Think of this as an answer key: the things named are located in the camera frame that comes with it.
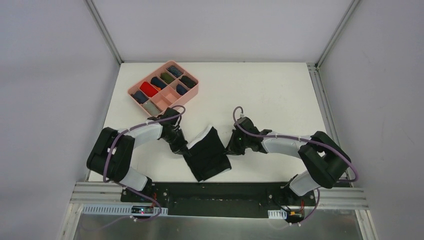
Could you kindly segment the small navy rolled underwear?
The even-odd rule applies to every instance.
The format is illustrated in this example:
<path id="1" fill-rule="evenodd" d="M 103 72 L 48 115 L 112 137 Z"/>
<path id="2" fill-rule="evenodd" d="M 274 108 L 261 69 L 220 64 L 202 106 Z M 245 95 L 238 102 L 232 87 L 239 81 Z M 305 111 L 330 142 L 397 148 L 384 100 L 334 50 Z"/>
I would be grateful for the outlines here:
<path id="1" fill-rule="evenodd" d="M 183 96 L 183 95 L 185 95 L 187 92 L 188 92 L 188 90 L 187 89 L 185 89 L 181 84 L 178 84 L 176 87 L 175 87 L 175 90 L 176 90 L 176 92 L 180 95 L 180 96 Z"/>

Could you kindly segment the black underwear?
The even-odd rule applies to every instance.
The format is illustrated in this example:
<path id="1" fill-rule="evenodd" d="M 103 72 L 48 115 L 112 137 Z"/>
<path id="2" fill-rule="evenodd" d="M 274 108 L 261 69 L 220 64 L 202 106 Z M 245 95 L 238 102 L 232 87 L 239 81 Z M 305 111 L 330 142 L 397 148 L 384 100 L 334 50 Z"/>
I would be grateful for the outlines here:
<path id="1" fill-rule="evenodd" d="M 194 88 L 194 87 L 197 85 L 197 83 L 196 83 L 194 80 L 192 80 L 190 77 L 188 77 L 188 76 L 186 76 L 186 75 L 183 75 L 183 76 L 180 78 L 180 81 L 181 81 L 184 85 L 186 85 L 189 89 L 192 89 L 192 88 Z"/>
<path id="2" fill-rule="evenodd" d="M 218 131 L 212 125 L 208 125 L 186 147 L 184 160 L 198 182 L 232 169 Z"/>

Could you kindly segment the striped rolled underwear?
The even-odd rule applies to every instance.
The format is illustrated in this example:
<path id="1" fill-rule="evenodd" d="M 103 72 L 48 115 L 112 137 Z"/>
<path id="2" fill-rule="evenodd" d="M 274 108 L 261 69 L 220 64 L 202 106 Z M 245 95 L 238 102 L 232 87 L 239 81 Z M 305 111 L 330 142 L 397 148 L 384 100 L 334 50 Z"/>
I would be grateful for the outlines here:
<path id="1" fill-rule="evenodd" d="M 183 72 L 181 70 L 179 70 L 176 66 L 171 65 L 167 68 L 167 71 L 170 72 L 173 76 L 175 76 L 176 78 L 179 78 Z"/>

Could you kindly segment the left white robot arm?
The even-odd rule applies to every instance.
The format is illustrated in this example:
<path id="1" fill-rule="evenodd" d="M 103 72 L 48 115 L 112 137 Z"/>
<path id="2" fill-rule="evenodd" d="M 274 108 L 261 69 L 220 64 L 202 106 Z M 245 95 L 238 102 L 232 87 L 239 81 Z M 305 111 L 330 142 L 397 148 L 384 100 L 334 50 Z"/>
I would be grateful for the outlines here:
<path id="1" fill-rule="evenodd" d="M 164 140 L 177 155 L 188 153 L 183 131 L 180 128 L 182 113 L 178 105 L 168 107 L 162 114 L 146 122 L 121 130 L 105 127 L 101 130 L 86 161 L 86 167 L 102 175 L 103 180 L 115 182 L 128 189 L 140 202 L 152 198 L 152 179 L 132 168 L 133 151 L 155 140 Z"/>

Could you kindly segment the pink divided organizer tray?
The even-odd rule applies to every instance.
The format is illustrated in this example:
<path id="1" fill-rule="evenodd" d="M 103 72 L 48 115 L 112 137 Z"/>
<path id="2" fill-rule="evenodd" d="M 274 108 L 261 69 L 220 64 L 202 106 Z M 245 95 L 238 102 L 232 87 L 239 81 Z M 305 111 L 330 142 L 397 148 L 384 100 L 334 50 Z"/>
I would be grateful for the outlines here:
<path id="1" fill-rule="evenodd" d="M 198 94 L 199 86 L 196 77 L 170 60 L 132 85 L 127 94 L 152 117 L 175 105 L 185 105 Z"/>

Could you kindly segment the grey underwear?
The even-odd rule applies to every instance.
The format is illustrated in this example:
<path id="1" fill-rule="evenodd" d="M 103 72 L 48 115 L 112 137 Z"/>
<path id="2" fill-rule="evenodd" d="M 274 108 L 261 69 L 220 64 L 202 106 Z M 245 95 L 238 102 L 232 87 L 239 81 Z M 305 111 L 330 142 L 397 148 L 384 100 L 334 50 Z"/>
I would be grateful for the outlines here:
<path id="1" fill-rule="evenodd" d="M 144 110 L 150 115 L 150 116 L 157 116 L 159 115 L 162 110 L 158 108 L 152 101 L 148 100 L 145 103 L 142 104 L 142 107 Z"/>

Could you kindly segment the dark blue rolled underwear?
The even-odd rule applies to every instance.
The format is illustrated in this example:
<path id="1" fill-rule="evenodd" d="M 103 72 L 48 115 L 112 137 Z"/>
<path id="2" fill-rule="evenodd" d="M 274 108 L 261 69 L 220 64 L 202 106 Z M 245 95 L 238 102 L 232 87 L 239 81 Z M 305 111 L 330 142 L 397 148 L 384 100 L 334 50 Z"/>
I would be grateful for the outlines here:
<path id="1" fill-rule="evenodd" d="M 136 100 L 138 104 L 144 104 L 149 100 L 149 98 L 141 91 L 136 91 L 134 94 L 132 94 L 132 97 Z"/>

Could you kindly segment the red rolled underwear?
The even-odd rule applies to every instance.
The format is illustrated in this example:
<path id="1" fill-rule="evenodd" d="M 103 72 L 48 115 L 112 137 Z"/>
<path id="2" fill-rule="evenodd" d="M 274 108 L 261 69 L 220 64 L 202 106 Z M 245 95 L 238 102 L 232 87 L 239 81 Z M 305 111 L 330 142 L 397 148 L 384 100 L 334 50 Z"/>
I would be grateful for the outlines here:
<path id="1" fill-rule="evenodd" d="M 143 92 L 149 98 L 152 98 L 159 92 L 157 88 L 154 87 L 152 84 L 150 84 L 148 81 L 144 81 L 140 85 L 139 90 Z"/>

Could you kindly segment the black rolled underwear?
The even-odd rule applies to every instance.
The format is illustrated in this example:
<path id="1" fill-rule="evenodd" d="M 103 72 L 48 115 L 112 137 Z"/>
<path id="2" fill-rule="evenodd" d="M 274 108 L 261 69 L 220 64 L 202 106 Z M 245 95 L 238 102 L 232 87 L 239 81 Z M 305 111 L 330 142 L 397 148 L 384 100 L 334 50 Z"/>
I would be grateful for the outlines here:
<path id="1" fill-rule="evenodd" d="M 183 75 L 183 76 L 180 78 L 180 81 L 181 81 L 184 85 L 186 85 L 189 89 L 192 89 L 192 88 L 194 88 L 194 87 L 197 85 L 197 83 L 196 83 L 194 80 L 192 80 L 190 77 L 188 77 L 188 76 L 186 76 L 186 75 Z"/>

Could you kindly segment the aluminium frame rail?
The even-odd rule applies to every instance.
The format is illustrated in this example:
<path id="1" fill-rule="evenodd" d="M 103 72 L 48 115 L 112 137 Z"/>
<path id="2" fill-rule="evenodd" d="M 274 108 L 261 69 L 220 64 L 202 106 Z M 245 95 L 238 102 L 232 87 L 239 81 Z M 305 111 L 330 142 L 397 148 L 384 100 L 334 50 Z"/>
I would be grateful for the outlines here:
<path id="1" fill-rule="evenodd" d="M 115 183 L 77 182 L 70 203 L 72 204 L 116 204 L 121 202 L 123 187 Z"/>

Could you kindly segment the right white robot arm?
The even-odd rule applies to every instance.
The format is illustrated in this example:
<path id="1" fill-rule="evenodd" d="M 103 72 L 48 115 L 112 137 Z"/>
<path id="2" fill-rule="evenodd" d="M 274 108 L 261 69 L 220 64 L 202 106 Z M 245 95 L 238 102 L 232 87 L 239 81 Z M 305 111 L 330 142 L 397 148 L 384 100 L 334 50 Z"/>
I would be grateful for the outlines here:
<path id="1" fill-rule="evenodd" d="M 283 188 L 284 200 L 290 205 L 298 204 L 306 193 L 317 188 L 331 189 L 352 165 L 348 155 L 323 131 L 307 136 L 283 135 L 270 129 L 259 131 L 244 116 L 234 123 L 226 153 L 240 156 L 246 149 L 302 160 L 306 170 Z"/>

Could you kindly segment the olive rolled underwear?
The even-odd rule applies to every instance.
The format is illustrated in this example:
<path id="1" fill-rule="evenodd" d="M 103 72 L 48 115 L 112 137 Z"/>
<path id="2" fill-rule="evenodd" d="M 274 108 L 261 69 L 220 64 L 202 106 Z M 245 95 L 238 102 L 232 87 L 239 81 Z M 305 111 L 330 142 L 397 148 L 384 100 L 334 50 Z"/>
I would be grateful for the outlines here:
<path id="1" fill-rule="evenodd" d="M 161 73 L 160 78 L 168 85 L 171 84 L 175 80 L 171 75 L 169 75 L 166 72 Z"/>

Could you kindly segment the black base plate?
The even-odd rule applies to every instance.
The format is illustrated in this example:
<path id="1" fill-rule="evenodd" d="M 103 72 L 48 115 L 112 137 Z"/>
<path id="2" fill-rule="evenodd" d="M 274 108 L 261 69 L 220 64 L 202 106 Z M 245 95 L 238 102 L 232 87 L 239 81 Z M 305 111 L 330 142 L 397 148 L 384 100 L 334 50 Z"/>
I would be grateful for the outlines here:
<path id="1" fill-rule="evenodd" d="M 142 197 L 127 189 L 121 202 L 150 205 L 155 199 L 169 216 L 267 218 L 270 210 L 314 207 L 315 194 L 284 191 L 285 182 L 156 182 Z"/>

